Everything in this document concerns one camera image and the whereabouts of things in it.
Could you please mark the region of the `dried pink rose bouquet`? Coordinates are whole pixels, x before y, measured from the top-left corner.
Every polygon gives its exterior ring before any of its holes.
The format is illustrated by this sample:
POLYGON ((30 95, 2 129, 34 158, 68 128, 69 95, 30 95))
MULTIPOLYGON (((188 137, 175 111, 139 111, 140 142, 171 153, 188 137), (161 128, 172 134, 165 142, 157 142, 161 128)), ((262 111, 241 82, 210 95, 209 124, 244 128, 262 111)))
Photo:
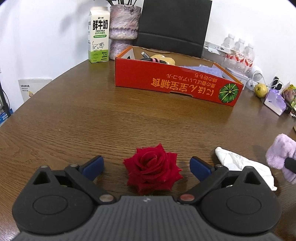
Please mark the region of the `dried pink rose bouquet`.
POLYGON ((137 2, 137 0, 106 0, 111 6, 114 6, 115 4, 120 4, 120 5, 127 5, 127 6, 134 6, 137 2))

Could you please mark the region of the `clear water bottle right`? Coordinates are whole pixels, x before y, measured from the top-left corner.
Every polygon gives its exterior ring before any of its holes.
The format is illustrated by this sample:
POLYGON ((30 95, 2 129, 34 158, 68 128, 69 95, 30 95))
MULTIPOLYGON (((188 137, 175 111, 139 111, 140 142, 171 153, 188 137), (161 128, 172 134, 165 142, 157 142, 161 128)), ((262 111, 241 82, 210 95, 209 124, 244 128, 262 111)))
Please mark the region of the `clear water bottle right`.
POLYGON ((243 60, 243 66, 242 70, 245 75, 247 75, 253 65, 254 59, 255 59, 255 52, 254 48, 251 44, 248 44, 243 50, 244 60, 243 60))

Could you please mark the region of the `red artificial rose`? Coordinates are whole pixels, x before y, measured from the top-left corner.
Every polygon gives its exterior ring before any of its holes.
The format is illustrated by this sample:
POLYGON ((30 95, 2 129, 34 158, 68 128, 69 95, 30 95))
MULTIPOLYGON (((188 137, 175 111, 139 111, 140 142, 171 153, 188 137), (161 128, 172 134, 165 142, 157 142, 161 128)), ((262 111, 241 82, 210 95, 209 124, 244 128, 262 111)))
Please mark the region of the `red artificial rose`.
POLYGON ((132 157, 123 161, 128 172, 127 185, 135 187, 140 195, 170 191, 175 182, 183 178, 177 155, 166 152, 162 144, 137 148, 132 157))

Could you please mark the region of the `white marbled cloth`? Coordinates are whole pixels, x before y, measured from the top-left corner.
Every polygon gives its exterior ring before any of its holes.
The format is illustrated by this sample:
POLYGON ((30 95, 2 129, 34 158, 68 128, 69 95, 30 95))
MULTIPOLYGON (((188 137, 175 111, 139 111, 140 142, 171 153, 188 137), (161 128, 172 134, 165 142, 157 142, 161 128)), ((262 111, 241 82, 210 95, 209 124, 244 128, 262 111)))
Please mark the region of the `white marbled cloth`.
POLYGON ((215 154, 220 163, 223 166, 226 166, 230 171, 242 171, 246 166, 253 167, 272 191, 276 191, 278 189, 274 185, 274 177, 268 166, 252 161, 234 152, 222 149, 221 147, 217 147, 215 149, 215 154))

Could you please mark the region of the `clear water bottle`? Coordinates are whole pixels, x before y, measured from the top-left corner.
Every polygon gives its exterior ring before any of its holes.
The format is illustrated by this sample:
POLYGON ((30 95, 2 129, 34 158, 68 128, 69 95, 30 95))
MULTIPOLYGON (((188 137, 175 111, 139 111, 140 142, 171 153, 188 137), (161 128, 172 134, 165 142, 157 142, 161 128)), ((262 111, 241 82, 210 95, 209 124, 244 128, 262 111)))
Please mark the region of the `clear water bottle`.
POLYGON ((245 57, 245 55, 243 54, 244 43, 245 41, 240 38, 232 48, 233 55, 230 63, 230 68, 238 72, 243 72, 243 61, 245 57))
POLYGON ((254 48, 251 44, 248 44, 243 50, 244 60, 243 60, 243 66, 242 70, 245 75, 247 75, 253 65, 254 59, 255 59, 255 52, 254 48))
POLYGON ((227 54, 230 54, 232 51, 232 48, 234 47, 234 36, 232 34, 229 34, 221 44, 221 47, 223 48, 223 51, 227 54))

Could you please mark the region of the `black paper shopping bag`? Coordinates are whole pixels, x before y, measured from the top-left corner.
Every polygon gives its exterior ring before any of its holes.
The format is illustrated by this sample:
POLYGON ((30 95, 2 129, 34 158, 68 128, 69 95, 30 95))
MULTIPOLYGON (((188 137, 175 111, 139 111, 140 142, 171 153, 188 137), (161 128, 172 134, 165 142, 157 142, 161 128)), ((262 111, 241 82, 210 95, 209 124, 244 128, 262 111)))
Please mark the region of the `black paper shopping bag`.
POLYGON ((145 0, 136 46, 201 57, 211 1, 145 0))

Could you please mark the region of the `purple white tissue pack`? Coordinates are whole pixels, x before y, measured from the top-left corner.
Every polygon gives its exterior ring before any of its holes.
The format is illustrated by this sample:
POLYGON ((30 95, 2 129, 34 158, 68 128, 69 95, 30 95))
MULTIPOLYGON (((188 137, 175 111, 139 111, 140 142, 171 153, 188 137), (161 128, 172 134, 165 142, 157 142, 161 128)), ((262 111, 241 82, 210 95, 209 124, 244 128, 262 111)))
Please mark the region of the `purple white tissue pack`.
POLYGON ((264 105, 271 109, 278 116, 286 110, 284 98, 278 90, 271 89, 265 97, 264 105))

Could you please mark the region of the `yellow white plush toy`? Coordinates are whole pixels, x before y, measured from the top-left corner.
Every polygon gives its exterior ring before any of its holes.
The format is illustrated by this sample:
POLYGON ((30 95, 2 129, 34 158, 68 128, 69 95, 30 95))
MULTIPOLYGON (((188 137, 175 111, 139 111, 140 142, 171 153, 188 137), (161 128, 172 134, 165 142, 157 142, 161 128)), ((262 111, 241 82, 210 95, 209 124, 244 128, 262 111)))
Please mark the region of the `yellow white plush toy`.
POLYGON ((164 61, 166 62, 167 64, 169 65, 175 65, 175 60, 171 57, 165 57, 161 54, 155 54, 153 56, 151 56, 152 59, 158 59, 158 60, 161 60, 161 61, 164 61))

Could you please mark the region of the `purple textured vase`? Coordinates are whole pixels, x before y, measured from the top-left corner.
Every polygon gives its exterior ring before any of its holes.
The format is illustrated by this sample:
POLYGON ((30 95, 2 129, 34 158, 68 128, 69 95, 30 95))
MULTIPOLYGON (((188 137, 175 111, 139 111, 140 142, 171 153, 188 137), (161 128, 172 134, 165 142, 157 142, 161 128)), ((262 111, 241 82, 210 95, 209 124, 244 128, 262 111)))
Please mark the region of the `purple textured vase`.
POLYGON ((138 36, 142 8, 117 4, 110 7, 109 59, 115 60, 122 51, 130 47, 138 36))

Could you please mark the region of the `orange cardboard pumpkin box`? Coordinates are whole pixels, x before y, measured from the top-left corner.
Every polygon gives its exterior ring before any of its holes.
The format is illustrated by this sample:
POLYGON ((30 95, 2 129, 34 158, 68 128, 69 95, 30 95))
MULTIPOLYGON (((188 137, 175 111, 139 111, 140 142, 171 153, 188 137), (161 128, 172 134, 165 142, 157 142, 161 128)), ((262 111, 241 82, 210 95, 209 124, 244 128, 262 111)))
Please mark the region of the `orange cardboard pumpkin box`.
POLYGON ((163 93, 179 93, 193 98, 234 106, 243 84, 215 62, 179 53, 131 46, 115 59, 115 85, 163 93), (175 65, 152 59, 161 54, 175 60, 175 65), (194 71, 182 66, 219 68, 223 77, 194 71))

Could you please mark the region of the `white pink flat carton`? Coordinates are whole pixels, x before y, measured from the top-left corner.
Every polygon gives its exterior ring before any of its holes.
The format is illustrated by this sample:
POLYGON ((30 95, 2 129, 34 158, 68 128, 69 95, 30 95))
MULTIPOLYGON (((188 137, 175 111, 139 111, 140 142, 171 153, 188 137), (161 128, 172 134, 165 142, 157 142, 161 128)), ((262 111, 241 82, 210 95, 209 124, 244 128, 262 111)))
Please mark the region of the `white pink flat carton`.
POLYGON ((226 53, 224 51, 225 49, 222 46, 219 46, 219 45, 207 42, 207 41, 204 42, 204 48, 207 49, 208 52, 215 53, 218 55, 223 55, 226 53))

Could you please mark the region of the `lavender fluffy towel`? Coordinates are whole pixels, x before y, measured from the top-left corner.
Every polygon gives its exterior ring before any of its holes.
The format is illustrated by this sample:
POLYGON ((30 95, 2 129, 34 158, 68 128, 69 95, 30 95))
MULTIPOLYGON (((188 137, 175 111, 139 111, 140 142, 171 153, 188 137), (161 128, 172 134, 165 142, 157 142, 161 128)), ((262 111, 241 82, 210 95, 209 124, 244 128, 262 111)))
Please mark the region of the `lavender fluffy towel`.
POLYGON ((267 164, 281 170, 284 178, 291 184, 295 184, 295 174, 285 168, 285 159, 295 159, 295 141, 285 134, 278 135, 266 153, 267 164))

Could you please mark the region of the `clear water bottle middle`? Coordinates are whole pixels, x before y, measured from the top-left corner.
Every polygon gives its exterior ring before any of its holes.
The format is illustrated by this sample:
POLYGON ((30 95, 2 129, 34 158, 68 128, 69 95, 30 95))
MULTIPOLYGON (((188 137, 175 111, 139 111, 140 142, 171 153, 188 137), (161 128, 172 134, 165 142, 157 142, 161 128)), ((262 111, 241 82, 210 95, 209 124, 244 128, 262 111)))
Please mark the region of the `clear water bottle middle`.
POLYGON ((245 57, 245 55, 243 54, 244 43, 245 41, 240 38, 232 48, 233 55, 230 63, 230 68, 238 72, 243 72, 243 61, 245 57))

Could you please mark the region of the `clear water bottle left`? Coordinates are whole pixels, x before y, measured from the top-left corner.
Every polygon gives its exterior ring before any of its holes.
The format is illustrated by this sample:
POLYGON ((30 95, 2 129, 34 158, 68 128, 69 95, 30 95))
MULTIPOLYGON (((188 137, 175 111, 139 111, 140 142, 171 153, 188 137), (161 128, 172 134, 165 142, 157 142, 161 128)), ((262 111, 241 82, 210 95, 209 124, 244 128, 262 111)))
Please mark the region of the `clear water bottle left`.
POLYGON ((232 48, 234 47, 234 36, 232 34, 229 34, 221 44, 221 47, 223 48, 223 51, 227 54, 230 54, 232 51, 232 48))

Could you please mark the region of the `colourful snack packet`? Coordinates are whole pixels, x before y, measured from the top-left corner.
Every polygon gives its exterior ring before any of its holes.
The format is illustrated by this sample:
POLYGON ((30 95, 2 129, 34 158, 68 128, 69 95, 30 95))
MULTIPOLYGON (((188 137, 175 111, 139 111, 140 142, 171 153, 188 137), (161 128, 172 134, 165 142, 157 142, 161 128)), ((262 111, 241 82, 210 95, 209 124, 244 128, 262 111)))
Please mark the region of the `colourful snack packet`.
POLYGON ((285 113, 290 114, 295 111, 295 86, 290 85, 284 92, 283 98, 286 104, 285 113))

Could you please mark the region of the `white green milk carton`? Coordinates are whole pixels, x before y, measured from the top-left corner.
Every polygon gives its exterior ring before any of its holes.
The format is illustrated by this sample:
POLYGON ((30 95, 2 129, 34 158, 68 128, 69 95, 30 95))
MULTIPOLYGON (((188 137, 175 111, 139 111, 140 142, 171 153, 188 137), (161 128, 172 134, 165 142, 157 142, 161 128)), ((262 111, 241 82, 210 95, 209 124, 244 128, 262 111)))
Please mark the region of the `white green milk carton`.
POLYGON ((88 16, 88 60, 91 63, 109 60, 110 12, 106 6, 93 6, 88 16))

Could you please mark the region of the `yellow green pear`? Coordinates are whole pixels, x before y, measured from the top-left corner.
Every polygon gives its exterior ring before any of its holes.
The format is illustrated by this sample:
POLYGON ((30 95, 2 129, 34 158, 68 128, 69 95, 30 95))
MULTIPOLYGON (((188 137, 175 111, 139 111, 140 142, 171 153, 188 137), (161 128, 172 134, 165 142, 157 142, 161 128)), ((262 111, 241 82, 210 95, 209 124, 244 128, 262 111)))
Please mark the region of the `yellow green pear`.
POLYGON ((268 88, 265 84, 263 83, 258 83, 255 87, 254 87, 254 93, 257 97, 259 98, 265 98, 266 95, 268 94, 268 88))

